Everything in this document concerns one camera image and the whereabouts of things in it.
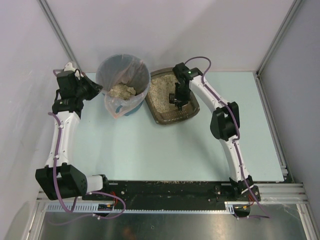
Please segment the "brown litter box tray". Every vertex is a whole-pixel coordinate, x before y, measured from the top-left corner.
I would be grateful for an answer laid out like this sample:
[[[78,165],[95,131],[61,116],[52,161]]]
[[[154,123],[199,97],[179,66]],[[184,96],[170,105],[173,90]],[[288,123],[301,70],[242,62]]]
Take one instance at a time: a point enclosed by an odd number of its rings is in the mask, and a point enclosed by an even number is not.
[[[172,68],[156,70],[150,75],[151,83],[145,101],[157,124],[172,125],[198,114],[200,105],[193,93],[190,94],[190,101],[182,109],[169,103],[169,94],[175,92],[175,83],[178,82]]]

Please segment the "teal trash bin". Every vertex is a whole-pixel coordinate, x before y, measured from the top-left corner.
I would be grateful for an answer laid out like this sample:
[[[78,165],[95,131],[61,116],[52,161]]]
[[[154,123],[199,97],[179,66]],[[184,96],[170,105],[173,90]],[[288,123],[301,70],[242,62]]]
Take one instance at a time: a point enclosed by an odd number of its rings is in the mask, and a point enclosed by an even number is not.
[[[122,116],[129,116],[139,110],[147,93],[147,91],[143,91],[142,93],[131,96],[129,99],[125,100],[113,97],[105,90],[102,91],[102,94],[104,95],[104,106],[115,119]]]

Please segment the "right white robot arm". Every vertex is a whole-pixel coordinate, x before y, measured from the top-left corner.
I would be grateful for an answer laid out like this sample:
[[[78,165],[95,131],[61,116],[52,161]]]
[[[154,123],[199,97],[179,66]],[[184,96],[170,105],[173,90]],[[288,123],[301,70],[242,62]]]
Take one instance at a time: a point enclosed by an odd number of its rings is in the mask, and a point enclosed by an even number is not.
[[[249,195],[258,201],[258,191],[253,190],[254,183],[246,169],[240,150],[240,113],[236,102],[227,102],[209,84],[205,74],[198,68],[188,68],[183,62],[172,69],[178,82],[175,93],[169,94],[169,102],[182,109],[196,94],[211,112],[210,131],[219,140],[229,166],[230,184],[236,197]]]

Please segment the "black litter scoop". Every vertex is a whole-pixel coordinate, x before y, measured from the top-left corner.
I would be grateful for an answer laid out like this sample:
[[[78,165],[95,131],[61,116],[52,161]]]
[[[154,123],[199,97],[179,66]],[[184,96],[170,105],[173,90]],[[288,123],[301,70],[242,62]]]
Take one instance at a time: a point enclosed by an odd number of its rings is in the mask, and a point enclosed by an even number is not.
[[[184,105],[184,102],[180,99],[177,99],[174,93],[169,94],[169,103],[175,105],[179,111],[182,110],[182,107]]]

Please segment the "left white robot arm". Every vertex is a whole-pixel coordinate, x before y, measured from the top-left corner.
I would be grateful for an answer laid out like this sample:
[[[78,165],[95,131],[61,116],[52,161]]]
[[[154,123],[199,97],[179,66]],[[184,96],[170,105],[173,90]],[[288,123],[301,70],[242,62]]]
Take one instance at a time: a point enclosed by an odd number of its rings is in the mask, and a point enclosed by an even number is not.
[[[85,196],[107,187],[105,175],[86,176],[73,166],[75,133],[81,120],[84,101],[95,98],[102,86],[90,80],[68,62],[54,71],[58,83],[52,111],[54,133],[44,168],[37,169],[35,179],[50,200]]]

